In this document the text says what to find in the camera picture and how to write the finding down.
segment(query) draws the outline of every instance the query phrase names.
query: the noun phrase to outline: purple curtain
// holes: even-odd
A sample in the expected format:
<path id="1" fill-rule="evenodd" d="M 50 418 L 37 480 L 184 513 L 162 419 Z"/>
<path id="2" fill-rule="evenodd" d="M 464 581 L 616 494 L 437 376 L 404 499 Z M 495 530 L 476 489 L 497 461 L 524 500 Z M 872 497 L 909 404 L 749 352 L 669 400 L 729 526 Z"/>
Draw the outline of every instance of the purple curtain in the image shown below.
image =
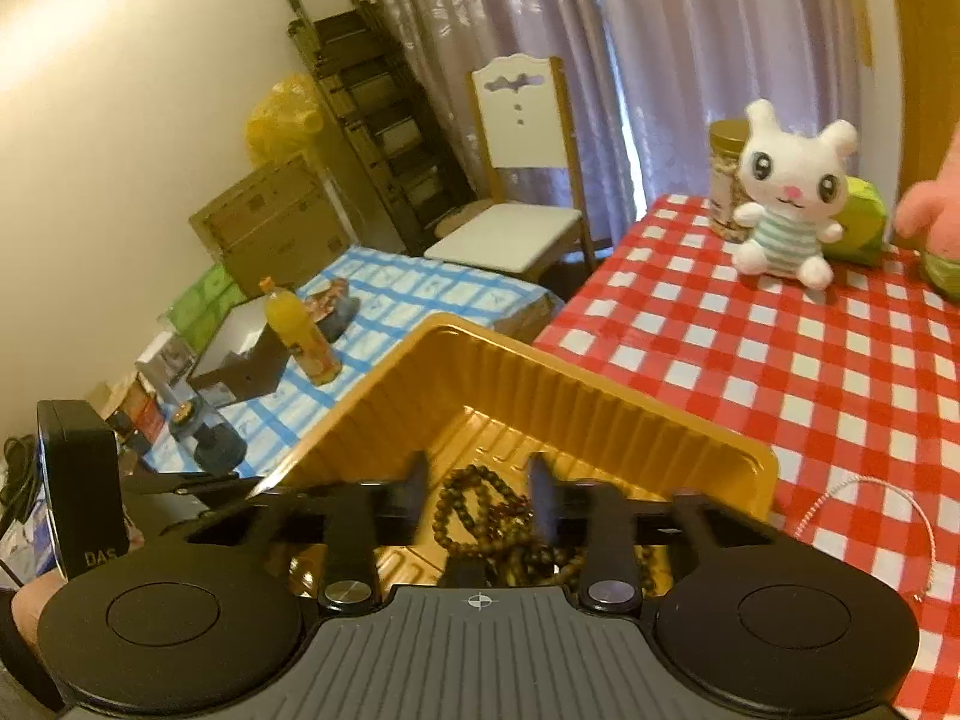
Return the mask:
<path id="1" fill-rule="evenodd" d="M 637 215 L 628 140 L 637 195 L 652 199 L 705 193 L 709 123 L 756 98 L 798 132 L 859 122 L 848 0 L 380 1 L 481 191 L 467 71 L 514 52 L 563 57 L 594 239 L 618 241 Z M 507 180 L 513 199 L 569 204 L 565 177 Z"/>
<path id="2" fill-rule="evenodd" d="M 467 72 L 501 55 L 563 58 L 595 240 L 618 241 L 635 219 L 613 62 L 596 0 L 380 0 L 479 191 Z M 511 199 L 569 205 L 565 172 L 506 170 Z"/>
<path id="3" fill-rule="evenodd" d="M 859 124 L 848 0 L 599 0 L 644 192 L 707 191 L 707 127 L 757 98 L 811 135 Z"/>

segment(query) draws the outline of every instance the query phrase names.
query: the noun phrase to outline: plastic bottle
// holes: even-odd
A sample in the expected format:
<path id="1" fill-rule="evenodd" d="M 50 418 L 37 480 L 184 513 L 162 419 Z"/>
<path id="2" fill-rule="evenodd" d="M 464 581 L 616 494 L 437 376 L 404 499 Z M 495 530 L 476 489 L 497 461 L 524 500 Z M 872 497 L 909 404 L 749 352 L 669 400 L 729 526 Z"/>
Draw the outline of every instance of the plastic bottle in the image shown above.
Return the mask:
<path id="1" fill-rule="evenodd" d="M 301 300 L 290 290 L 277 287 L 269 276 L 260 281 L 260 288 L 269 295 L 264 308 L 267 324 L 290 349 L 311 384 L 320 386 L 337 378 L 343 365 Z"/>

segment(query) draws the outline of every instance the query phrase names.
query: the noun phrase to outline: gray ribbed panel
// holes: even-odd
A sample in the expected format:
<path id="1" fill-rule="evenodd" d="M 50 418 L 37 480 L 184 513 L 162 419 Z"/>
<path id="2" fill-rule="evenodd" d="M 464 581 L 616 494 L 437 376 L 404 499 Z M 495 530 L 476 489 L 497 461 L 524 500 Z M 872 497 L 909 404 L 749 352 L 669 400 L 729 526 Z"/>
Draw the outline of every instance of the gray ribbed panel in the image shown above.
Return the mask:
<path id="1" fill-rule="evenodd" d="M 325 623 L 304 657 L 210 720 L 731 720 L 676 682 L 640 631 L 570 607 L 558 587 L 402 587 Z M 74 709 L 64 720 L 98 717 Z"/>

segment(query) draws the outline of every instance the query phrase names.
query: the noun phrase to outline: red checkered tablecloth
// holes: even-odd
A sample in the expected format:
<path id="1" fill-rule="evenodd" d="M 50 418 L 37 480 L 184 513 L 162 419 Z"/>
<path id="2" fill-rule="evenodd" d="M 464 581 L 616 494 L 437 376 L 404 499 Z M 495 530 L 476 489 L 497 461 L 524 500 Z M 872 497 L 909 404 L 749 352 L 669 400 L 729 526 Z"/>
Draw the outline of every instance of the red checkered tablecloth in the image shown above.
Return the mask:
<path id="1" fill-rule="evenodd" d="M 740 279 L 700 197 L 666 196 L 536 346 L 768 443 L 772 519 L 793 533 L 851 474 L 909 491 L 933 525 L 930 593 L 912 603 L 920 653 L 899 693 L 910 717 L 960 717 L 960 312 L 920 281 L 912 252 L 836 266 L 822 295 Z M 851 485 L 803 534 L 901 591 L 921 591 L 928 536 L 910 504 Z"/>

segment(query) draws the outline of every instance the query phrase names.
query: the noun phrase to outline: orange tray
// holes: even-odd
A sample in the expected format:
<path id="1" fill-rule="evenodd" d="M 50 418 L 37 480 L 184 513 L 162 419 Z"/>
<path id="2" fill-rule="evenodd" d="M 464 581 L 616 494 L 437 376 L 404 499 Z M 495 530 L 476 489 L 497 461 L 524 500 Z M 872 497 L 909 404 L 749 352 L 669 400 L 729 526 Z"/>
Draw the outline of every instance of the orange tray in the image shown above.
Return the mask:
<path id="1" fill-rule="evenodd" d="M 568 479 L 614 483 L 631 498 L 697 490 L 766 519 L 776 483 L 769 447 L 451 314 L 421 322 L 291 451 L 259 489 L 402 477 L 431 461 L 413 546 L 378 560 L 386 586 L 433 584 L 446 552 L 429 512 L 450 470 L 481 464 L 517 493 L 534 452 Z M 468 541 L 455 519 L 450 538 Z M 666 579 L 655 577 L 658 589 Z"/>

